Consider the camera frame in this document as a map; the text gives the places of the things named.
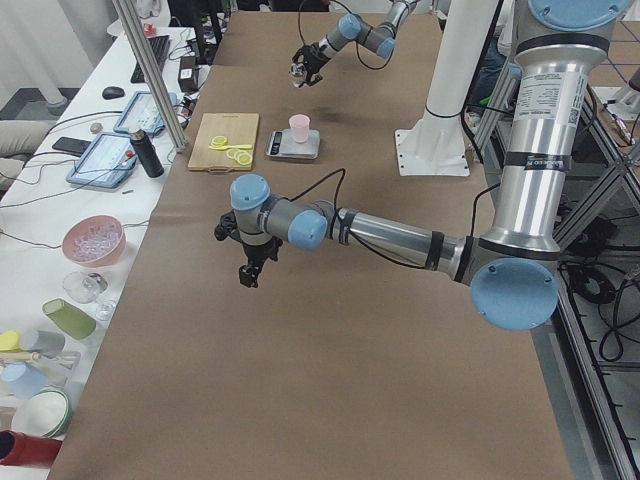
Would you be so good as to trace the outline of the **yellow plastic knife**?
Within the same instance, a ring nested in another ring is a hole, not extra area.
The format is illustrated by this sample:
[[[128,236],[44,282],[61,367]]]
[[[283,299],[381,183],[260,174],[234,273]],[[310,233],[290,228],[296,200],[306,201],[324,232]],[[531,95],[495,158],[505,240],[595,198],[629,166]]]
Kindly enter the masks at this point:
[[[223,151],[229,149],[239,149],[239,150],[251,150],[253,149],[253,145],[251,144],[210,144],[208,146],[211,150]]]

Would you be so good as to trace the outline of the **teach pendant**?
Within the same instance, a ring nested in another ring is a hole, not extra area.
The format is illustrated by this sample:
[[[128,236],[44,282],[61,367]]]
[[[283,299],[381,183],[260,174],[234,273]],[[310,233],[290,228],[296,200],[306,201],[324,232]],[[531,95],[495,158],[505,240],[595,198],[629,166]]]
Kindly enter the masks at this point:
[[[139,126],[150,136],[164,128],[164,121],[150,92],[136,91],[117,119],[113,131],[127,134],[131,126]]]
[[[136,161],[128,136],[101,133],[74,163],[66,181],[73,185],[114,189],[131,175]]]

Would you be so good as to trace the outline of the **grey cup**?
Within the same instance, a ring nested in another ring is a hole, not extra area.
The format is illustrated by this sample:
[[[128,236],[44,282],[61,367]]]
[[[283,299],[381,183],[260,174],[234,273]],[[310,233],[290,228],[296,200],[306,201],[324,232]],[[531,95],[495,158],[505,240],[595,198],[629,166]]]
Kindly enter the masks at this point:
[[[40,353],[48,358],[58,356],[64,350],[65,343],[63,334],[38,329],[28,330],[20,338],[22,350]]]

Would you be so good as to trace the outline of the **lower teach pendant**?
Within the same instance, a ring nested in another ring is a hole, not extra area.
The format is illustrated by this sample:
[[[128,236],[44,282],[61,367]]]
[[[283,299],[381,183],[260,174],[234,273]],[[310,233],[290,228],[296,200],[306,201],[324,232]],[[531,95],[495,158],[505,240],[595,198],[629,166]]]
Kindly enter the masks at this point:
[[[114,189],[131,175],[136,161],[128,136],[101,133],[74,163],[66,181],[73,185]]]

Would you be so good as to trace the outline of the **wine glass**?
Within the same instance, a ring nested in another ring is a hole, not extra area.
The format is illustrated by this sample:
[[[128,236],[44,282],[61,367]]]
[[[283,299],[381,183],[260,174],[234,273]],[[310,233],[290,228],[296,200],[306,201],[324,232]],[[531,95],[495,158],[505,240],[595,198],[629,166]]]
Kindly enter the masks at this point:
[[[95,304],[95,318],[97,320],[107,322],[113,317],[116,302],[102,297],[108,288],[108,282],[99,273],[71,272],[64,277],[62,287],[67,295],[77,303]]]

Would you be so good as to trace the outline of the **blue cup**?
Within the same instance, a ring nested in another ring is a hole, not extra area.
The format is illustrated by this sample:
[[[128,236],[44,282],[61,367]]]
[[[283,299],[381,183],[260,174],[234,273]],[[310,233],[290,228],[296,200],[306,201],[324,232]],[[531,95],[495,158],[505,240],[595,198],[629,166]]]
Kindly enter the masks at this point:
[[[24,362],[11,363],[3,368],[1,380],[19,399],[29,399],[48,385],[47,376]]]

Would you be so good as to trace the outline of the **silver kitchen scale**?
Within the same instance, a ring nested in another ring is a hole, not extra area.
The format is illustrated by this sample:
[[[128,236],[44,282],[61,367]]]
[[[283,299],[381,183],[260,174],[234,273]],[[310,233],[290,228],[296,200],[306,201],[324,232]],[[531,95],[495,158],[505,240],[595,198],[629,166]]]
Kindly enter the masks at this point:
[[[296,142],[290,129],[274,130],[267,142],[266,155],[285,160],[313,161],[319,155],[320,133],[309,131],[305,142]]]

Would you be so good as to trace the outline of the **white green-rimmed bowl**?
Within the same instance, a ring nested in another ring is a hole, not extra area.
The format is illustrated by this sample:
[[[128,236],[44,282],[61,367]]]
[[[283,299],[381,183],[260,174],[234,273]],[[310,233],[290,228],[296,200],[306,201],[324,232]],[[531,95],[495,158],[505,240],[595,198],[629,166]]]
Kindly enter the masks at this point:
[[[11,429],[36,437],[56,438],[66,433],[71,417],[68,395],[59,389],[45,389],[16,409]]]

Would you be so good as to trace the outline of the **yellow cup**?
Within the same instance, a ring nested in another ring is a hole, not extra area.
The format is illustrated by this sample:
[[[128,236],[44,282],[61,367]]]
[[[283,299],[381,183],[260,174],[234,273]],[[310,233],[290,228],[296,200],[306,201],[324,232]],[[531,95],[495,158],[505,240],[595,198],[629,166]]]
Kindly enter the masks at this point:
[[[21,334],[15,330],[7,330],[0,334],[0,352],[15,353],[20,352]]]

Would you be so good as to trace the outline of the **pink plastic cup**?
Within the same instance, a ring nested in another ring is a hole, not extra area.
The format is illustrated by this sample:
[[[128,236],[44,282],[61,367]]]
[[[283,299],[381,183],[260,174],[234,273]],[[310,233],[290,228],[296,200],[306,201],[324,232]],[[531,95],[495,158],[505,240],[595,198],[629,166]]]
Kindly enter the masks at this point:
[[[289,118],[291,136],[296,143],[305,143],[309,138],[310,118],[305,114],[295,114]]]

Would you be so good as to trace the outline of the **black smartphone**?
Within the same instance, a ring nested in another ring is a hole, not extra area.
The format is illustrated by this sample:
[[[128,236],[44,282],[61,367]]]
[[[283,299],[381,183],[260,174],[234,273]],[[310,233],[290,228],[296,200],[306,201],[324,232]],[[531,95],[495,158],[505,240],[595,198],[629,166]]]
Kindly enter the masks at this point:
[[[91,145],[91,141],[61,136],[52,145],[52,149],[63,153],[81,156]]]

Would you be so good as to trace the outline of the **black computer mouse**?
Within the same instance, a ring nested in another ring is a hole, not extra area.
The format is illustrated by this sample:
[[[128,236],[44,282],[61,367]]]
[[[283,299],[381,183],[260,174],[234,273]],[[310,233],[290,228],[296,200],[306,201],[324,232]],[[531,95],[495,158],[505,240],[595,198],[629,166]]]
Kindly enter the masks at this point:
[[[113,100],[122,98],[125,96],[125,91],[121,87],[117,86],[108,86],[102,91],[102,98],[105,100]]]

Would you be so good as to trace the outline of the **pink bowl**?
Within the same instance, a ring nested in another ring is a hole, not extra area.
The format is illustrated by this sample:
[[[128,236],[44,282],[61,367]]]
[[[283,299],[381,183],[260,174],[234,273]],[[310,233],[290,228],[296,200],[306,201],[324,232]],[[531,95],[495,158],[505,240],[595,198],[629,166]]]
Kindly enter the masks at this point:
[[[126,247],[121,222],[111,215],[95,215],[74,225],[62,243],[63,255],[87,268],[116,263]]]

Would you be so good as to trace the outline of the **glass sauce bottle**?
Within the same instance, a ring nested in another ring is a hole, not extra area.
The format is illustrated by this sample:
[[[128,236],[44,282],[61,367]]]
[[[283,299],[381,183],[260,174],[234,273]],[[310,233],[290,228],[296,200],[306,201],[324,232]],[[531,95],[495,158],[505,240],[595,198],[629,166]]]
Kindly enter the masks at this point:
[[[295,88],[302,88],[307,84],[307,69],[303,63],[293,62],[289,69],[289,76]]]

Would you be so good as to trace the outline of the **red cylinder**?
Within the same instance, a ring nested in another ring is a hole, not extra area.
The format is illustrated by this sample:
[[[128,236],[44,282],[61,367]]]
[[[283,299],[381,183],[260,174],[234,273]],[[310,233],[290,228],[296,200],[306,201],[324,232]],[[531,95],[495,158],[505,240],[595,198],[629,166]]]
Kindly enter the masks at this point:
[[[1,464],[33,468],[50,468],[63,442],[35,437],[12,430],[1,431]]]

